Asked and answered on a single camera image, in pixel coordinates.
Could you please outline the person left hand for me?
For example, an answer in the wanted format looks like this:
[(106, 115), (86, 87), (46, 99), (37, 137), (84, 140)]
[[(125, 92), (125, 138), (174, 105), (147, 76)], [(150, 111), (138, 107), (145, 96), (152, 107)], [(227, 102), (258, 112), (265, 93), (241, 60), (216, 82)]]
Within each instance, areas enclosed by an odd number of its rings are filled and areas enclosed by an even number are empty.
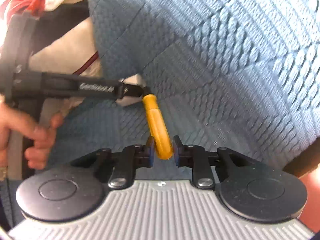
[(47, 127), (31, 115), (1, 103), (1, 180), (22, 180), (46, 167), (63, 115), (54, 114)]

